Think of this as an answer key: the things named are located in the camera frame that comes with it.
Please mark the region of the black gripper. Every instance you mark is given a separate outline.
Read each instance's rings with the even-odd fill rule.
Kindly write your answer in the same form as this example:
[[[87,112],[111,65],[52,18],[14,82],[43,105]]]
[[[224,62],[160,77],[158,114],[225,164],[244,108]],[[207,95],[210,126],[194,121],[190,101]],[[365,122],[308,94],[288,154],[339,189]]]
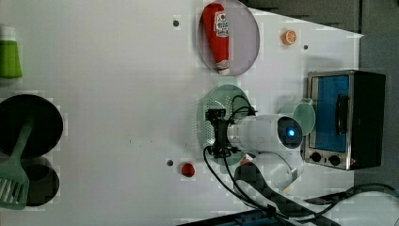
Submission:
[[[214,128],[215,141],[206,149],[214,158],[230,157],[233,153],[237,153],[238,149],[233,147],[227,136],[229,120],[225,119],[225,109],[208,109],[205,112],[205,120],[207,120]]]

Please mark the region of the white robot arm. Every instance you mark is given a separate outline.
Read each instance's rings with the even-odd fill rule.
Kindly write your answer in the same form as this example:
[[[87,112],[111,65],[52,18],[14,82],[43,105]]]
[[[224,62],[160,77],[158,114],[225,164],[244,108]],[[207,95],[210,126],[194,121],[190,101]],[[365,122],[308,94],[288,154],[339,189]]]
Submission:
[[[215,140],[207,147],[213,157],[253,154],[265,181],[278,190],[302,174],[303,132],[295,119],[281,114],[245,116],[240,111],[228,117],[224,109],[209,109],[205,120],[214,128]]]

